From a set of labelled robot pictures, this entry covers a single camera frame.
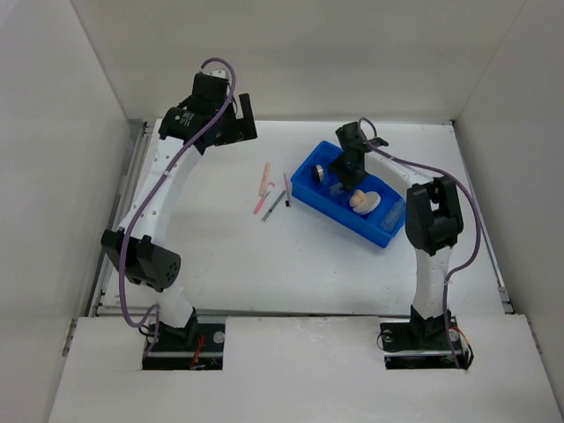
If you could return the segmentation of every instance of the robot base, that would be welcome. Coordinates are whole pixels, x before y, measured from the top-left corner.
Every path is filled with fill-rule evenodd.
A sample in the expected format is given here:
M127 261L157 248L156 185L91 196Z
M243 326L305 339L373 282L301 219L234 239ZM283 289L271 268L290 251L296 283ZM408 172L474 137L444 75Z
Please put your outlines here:
M143 370L221 370L225 333L225 317L206 315L198 316L196 322L190 324L186 338L163 330L159 334L159 342L143 358ZM194 363L198 340L202 337L204 346L198 354L197 363ZM150 339L147 339L144 349L149 344Z
M421 336L421 326L413 317L411 319L390 319L380 325L380 338L384 350L384 362L388 370L391 369L422 369L422 368L456 368L452 352L444 333L443 317L437 317L436 322L442 322L442 330L433 334ZM456 319L451 317L450 326L456 326ZM464 351L457 332L450 332L452 344L455 347L456 358L460 368L470 366L470 354Z

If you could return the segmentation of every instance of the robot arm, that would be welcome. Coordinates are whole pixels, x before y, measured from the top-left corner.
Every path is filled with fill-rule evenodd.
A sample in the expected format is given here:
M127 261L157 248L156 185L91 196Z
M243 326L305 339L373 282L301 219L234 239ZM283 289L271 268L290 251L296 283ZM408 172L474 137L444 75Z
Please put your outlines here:
M364 166L406 201L405 231L417 259L413 309L424 320L442 316L450 255L463 230L456 186L447 178L432 179L376 152L365 155ZM434 211L431 203L438 204Z
M452 319L443 304L449 259L464 228L456 185L443 176L430 178L415 168L394 161L388 154L369 152L367 138L358 122L337 130L343 153L330 172L348 190L368 174L382 179L405 200L405 232L415 248L417 286L407 322L382 323L383 349L388 368L452 367L447 340ZM387 145L376 137L372 145ZM464 363L460 344L457 362Z
M143 187L117 231L107 230L102 235L102 247L116 269L119 269L124 229L129 226L137 208L148 198L174 156L214 117L226 101L229 90L223 70L210 74L199 72L194 77L192 94L178 107L168 110L160 125L157 151ZM174 333L179 338L190 338L193 324L189 322L196 321L197 315L186 298L182 284L174 283L180 271L181 258L165 249L168 223L189 173L207 147L256 138L249 95L242 94L239 99L242 117L237 119L233 103L229 105L217 123L178 159L131 232L125 276L159 303L163 331Z

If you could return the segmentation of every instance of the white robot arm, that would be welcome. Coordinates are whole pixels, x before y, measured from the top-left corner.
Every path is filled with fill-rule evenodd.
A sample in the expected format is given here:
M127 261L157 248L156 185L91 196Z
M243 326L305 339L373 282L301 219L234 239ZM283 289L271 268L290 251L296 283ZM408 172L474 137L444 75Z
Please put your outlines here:
M370 152L365 155L365 170L382 179L393 188L404 200L407 191L414 185L425 185L433 181L412 167L401 165L378 153ZM443 315L442 290L449 271L452 247L439 249L430 256L423 249L415 249L417 259L417 286L413 308L424 319Z
M448 338L455 324L444 302L450 255L464 228L455 182L447 176L431 178L397 162L377 148L388 143L376 136L367 140L358 122L339 128L337 136L343 152L329 171L346 189L353 190L372 174L405 200L405 231L415 248L417 287L410 318L381 325L386 366L459 367L462 362L464 367L461 344Z
M145 328L149 331L145 334L159 329L158 345L155 341L151 344L151 347L157 346L156 349L162 350L157 353L193 354L195 338L202 332L202 328L198 329L197 312L186 298L184 287L174 283L182 260L165 248L168 223L182 188L207 147L256 138L249 95L239 96L240 118L237 118L231 101L233 68L217 58L204 64L210 62L226 65L232 76L232 84L222 70L208 74L200 71L196 74L192 94L177 107L170 108L161 122L160 139L152 167L130 211L117 230L106 230L101 239L103 250L120 272L120 298L125 298L122 285L124 278L127 278L155 301L152 309L159 311L159 328L144 326L149 312L140 323L135 323L126 305L123 305L124 301L122 310L125 309L123 314L126 322L139 329ZM127 244L124 244L127 247L123 245L124 240L127 240ZM224 329L216 326L210 330ZM167 368L160 365L147 367L145 359L144 368Z

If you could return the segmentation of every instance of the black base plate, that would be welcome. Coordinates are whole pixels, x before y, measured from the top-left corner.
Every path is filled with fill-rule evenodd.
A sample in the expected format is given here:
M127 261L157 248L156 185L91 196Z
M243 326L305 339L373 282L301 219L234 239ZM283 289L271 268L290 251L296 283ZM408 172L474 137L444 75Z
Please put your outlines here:
M189 344L181 343L177 338L168 337L163 332L159 336L159 342L143 358L143 370L221 370L225 341L216 343L214 341L216 332L222 332L225 335L225 324L198 322L194 341ZM197 340L202 336L204 336L204 347L199 353L198 362L192 367L194 353L197 350ZM145 349L149 344L150 340L147 339Z
M381 323L380 331L387 369L456 368L444 331L432 337L419 338L414 336L409 320ZM465 368L467 354L462 343L458 339L453 345L459 366Z

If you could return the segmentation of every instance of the white wall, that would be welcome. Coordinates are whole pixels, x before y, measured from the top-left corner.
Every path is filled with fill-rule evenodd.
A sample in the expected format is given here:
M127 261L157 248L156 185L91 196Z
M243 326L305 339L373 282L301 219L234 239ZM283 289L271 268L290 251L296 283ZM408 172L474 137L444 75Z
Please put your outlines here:
M456 124L516 311L564 406L564 3L529 0Z
M128 128L69 0L0 2L0 421L47 418Z
M162 116L223 56L260 118L441 121L523 1L72 0L129 117Z

